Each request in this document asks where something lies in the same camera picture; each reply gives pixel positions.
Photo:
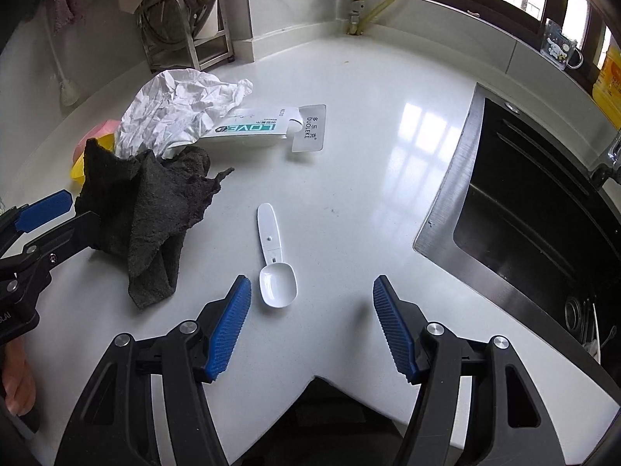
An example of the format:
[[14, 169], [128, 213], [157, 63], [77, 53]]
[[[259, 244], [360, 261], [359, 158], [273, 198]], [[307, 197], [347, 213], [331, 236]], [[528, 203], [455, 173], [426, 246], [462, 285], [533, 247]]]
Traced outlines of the person's left hand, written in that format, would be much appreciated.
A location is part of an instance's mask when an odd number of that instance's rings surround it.
[[13, 416], [24, 416], [34, 408], [36, 384], [22, 338], [16, 338], [4, 346], [2, 385], [5, 405]]

